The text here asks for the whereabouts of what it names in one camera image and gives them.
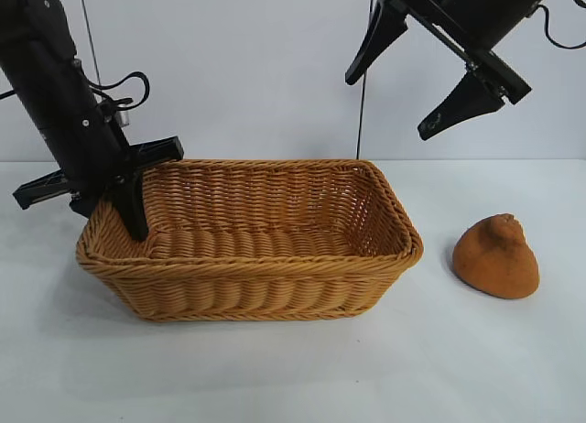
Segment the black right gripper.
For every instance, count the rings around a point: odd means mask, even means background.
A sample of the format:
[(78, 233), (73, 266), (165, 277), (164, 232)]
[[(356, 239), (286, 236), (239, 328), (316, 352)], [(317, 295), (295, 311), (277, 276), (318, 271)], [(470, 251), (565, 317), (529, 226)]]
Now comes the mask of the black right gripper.
[(412, 16), (466, 63), (452, 92), (418, 125), (426, 141), (464, 121), (516, 104), (531, 87), (493, 48), (542, 0), (376, 0), (363, 42), (345, 72), (354, 85), (374, 61), (407, 31)]

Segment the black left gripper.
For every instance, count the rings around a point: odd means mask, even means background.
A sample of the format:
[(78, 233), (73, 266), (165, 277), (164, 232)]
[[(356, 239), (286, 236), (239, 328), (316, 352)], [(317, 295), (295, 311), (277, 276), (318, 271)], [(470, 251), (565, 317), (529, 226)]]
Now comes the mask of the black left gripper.
[(112, 189), (112, 203), (134, 240), (146, 240), (143, 171), (180, 160), (177, 137), (130, 145), (116, 106), (97, 102), (74, 58), (59, 60), (39, 42), (1, 49), (1, 69), (60, 169), (20, 186), (21, 208), (71, 193), (71, 209), (90, 218)]

